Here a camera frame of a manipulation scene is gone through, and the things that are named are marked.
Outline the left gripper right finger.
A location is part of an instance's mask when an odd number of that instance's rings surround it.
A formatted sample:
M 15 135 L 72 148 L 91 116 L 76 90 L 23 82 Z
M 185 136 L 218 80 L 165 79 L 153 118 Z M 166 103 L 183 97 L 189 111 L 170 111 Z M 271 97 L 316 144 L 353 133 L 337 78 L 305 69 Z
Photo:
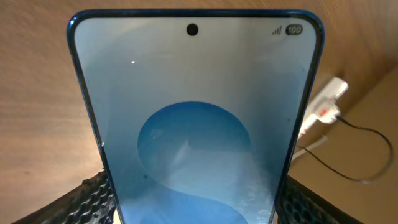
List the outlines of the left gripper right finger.
M 276 224 L 362 224 L 288 176 L 276 206 Z

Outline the blue Galaxy smartphone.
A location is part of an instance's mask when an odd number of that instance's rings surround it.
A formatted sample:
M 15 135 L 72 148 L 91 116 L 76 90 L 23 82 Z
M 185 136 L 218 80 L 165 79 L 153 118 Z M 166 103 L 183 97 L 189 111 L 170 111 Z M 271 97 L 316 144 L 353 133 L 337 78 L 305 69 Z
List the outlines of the blue Galaxy smartphone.
M 298 9 L 89 9 L 67 42 L 122 223 L 270 223 L 323 49 Z

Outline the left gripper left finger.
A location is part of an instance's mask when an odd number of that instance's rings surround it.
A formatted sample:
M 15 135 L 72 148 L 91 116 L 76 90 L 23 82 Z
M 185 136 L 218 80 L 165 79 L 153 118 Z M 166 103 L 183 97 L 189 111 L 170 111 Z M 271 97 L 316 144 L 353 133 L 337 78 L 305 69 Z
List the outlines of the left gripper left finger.
M 13 224 L 113 224 L 116 203 L 104 171 Z

